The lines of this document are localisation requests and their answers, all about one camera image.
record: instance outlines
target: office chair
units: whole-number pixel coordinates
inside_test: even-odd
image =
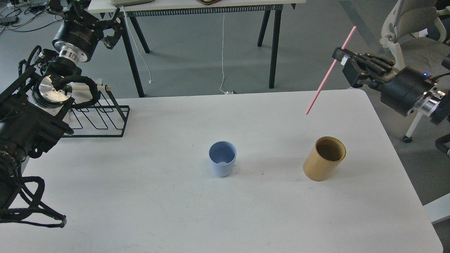
[[[389,13],[381,29],[380,44],[383,48],[388,48],[394,56],[394,67],[403,69],[407,63],[408,66],[425,70],[432,76],[448,72],[441,66],[441,62],[450,54],[450,46],[442,43],[446,38],[446,29],[439,16],[450,14],[450,8],[438,11],[434,7],[436,1],[399,0]],[[439,40],[427,37],[411,38],[412,33],[422,31],[433,24],[440,33]],[[421,112],[417,112],[403,137],[405,143],[412,141],[412,133],[422,116]]]

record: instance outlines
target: cable on floor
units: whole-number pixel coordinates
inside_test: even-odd
[[[131,38],[133,39],[133,42],[134,42],[134,44],[135,44],[135,47],[136,47],[136,49],[138,50],[138,53],[139,53],[139,55],[141,56],[142,61],[143,61],[143,62],[145,63],[145,65],[147,66],[147,69],[148,69],[148,76],[149,76],[149,78],[148,78],[148,83],[151,84],[153,80],[152,80],[152,74],[151,74],[151,72],[150,72],[150,66],[147,64],[147,62],[145,61],[144,57],[142,56],[142,54],[141,54],[141,52],[140,52],[140,50],[139,50],[139,47],[138,47],[138,45],[136,44],[135,37],[133,36],[133,33],[132,33],[131,30],[130,30],[130,26],[128,25],[128,19],[127,19],[128,15],[127,15],[127,13],[126,13],[126,11],[125,11],[125,7],[122,6],[122,10],[123,10],[123,14],[125,15],[125,18],[124,18],[124,19],[125,19],[126,29],[127,29],[128,31],[130,31]]]

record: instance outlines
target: gray floor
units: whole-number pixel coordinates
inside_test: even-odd
[[[295,10],[286,5],[281,20],[273,90],[268,89],[273,14],[261,48],[256,47],[256,42],[262,12],[226,14],[224,89],[238,93],[317,89],[333,61],[331,54],[334,48],[342,45],[353,25],[358,27],[358,31],[347,46],[348,49],[361,53],[386,53],[378,44],[379,33],[395,3],[395,0],[310,0],[297,5]],[[24,22],[32,16],[20,17]],[[152,71],[153,82],[148,84],[148,71],[134,49],[148,97],[221,94],[222,20],[222,14],[138,18],[152,50],[150,54],[144,54]],[[53,16],[41,15],[22,30],[41,27],[51,21]],[[52,48],[51,41],[58,27],[56,23],[36,32],[5,31],[0,35],[0,90],[17,78],[17,63],[27,58],[35,45]],[[137,97],[122,40],[113,50],[99,45],[93,59],[78,66],[83,69],[83,75],[93,79],[102,77],[105,84],[113,86],[117,98]],[[340,66],[336,67],[325,89],[349,87],[341,70]],[[413,135],[413,143],[405,144],[401,138],[413,116],[403,118],[397,115],[379,102],[377,92],[364,90],[390,136],[422,204],[449,193],[450,159],[434,147],[434,140],[449,132],[449,124],[443,122],[435,126],[423,119]],[[438,223],[435,229],[445,251],[450,252],[450,222]]]

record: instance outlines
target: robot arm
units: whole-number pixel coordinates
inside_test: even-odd
[[[435,87],[443,75],[430,77],[412,67],[398,70],[393,67],[394,61],[342,48],[335,49],[333,58],[344,66],[342,72],[350,86],[361,88],[366,84],[379,91],[381,102],[399,114],[408,116],[418,110],[430,117],[435,125],[445,118],[450,121],[449,91],[443,92]],[[450,69],[450,55],[442,65]],[[445,146],[448,142],[450,135],[437,139],[435,144],[441,152],[449,154],[450,149]]]
[[[86,12],[79,2],[70,2],[69,6],[64,12],[58,0],[50,0],[47,11],[63,17],[53,40],[56,51],[41,50],[37,46],[27,61],[19,63],[19,78],[0,94],[0,223],[46,227],[64,227],[66,224],[64,215],[42,203],[44,180],[36,176],[23,177],[21,165],[27,157],[38,158],[48,152],[64,134],[73,134],[69,125],[63,122],[67,112],[71,108],[89,107],[99,100],[96,83],[81,75],[77,63],[89,61],[99,41],[112,49],[125,31],[117,18],[119,9],[111,20],[100,21]],[[114,30],[112,36],[104,36],[104,30],[108,29]],[[32,64],[36,53],[39,55]],[[35,66],[40,68],[41,75],[36,73]],[[72,82],[86,84],[92,99],[75,103],[71,96]],[[36,105],[28,101],[29,91]],[[52,115],[44,110],[48,108],[58,108],[58,113]],[[29,182],[37,183],[35,193],[25,185]],[[9,208],[19,195],[28,207]],[[61,222],[24,221],[33,213],[42,213]]]

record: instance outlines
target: cup rim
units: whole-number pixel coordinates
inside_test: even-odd
[[[334,141],[334,142],[336,142],[336,143],[341,147],[341,150],[343,151],[343,154],[342,154],[342,156],[341,156],[341,158],[340,158],[339,160],[336,160],[336,161],[328,160],[328,159],[326,159],[325,157],[323,157],[323,156],[319,153],[319,151],[317,150],[317,144],[318,144],[320,141],[322,141],[322,140],[331,140],[331,141]],[[317,152],[317,154],[318,154],[321,158],[323,158],[323,159],[325,159],[325,160],[327,160],[328,162],[331,162],[331,163],[339,163],[339,162],[341,162],[342,160],[344,160],[345,156],[347,155],[347,150],[346,150],[346,148],[345,148],[345,145],[344,145],[339,139],[337,139],[337,138],[335,138],[335,137],[332,137],[332,136],[323,136],[323,137],[320,137],[319,139],[317,139],[317,141],[316,141],[315,144],[314,144],[314,149],[315,149],[315,151]]]
[[[218,144],[218,143],[221,143],[221,142],[225,142],[225,143],[230,144],[231,147],[233,147],[233,151],[234,151],[234,157],[233,157],[233,159],[232,159],[229,163],[226,163],[226,164],[218,164],[218,163],[214,162],[214,161],[211,159],[211,148],[212,148],[214,145],[216,145],[216,144]],[[236,147],[235,147],[231,142],[229,142],[229,141],[226,141],[226,140],[216,141],[215,143],[213,143],[213,144],[211,145],[211,147],[209,147],[209,151],[208,151],[208,157],[209,157],[209,160],[212,161],[213,163],[219,165],[219,166],[225,166],[225,165],[228,165],[228,164],[232,163],[232,162],[236,159],[236,156],[237,156]]]

